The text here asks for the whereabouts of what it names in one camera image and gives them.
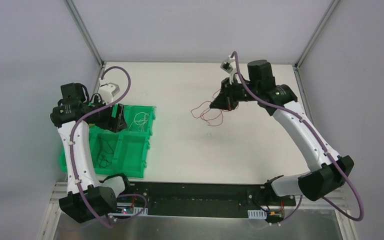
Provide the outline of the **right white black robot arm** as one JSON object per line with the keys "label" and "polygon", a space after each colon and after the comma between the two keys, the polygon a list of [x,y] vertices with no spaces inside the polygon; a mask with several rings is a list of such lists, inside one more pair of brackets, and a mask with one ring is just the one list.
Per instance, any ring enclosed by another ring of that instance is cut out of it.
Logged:
{"label": "right white black robot arm", "polygon": [[309,169],[306,173],[268,180],[263,192],[268,204],[276,205],[287,195],[303,195],[317,201],[345,184],[354,167],[353,159],[340,155],[319,135],[292,89],[286,84],[276,84],[267,60],[247,64],[249,79],[238,72],[232,57],[220,67],[229,76],[221,81],[220,92],[209,107],[232,111],[240,102],[256,101],[286,130]]}

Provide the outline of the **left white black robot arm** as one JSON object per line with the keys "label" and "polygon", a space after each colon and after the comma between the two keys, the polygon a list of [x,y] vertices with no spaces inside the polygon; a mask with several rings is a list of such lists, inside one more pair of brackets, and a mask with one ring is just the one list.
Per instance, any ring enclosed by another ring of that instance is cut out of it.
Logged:
{"label": "left white black robot arm", "polygon": [[90,148],[90,125],[118,133],[128,126],[124,105],[108,106],[100,95],[90,98],[85,85],[68,83],[60,87],[62,98],[50,119],[63,143],[67,167],[67,195],[59,199],[61,210],[78,223],[100,218],[117,210],[117,199],[127,202],[133,189],[123,173],[99,181]]}

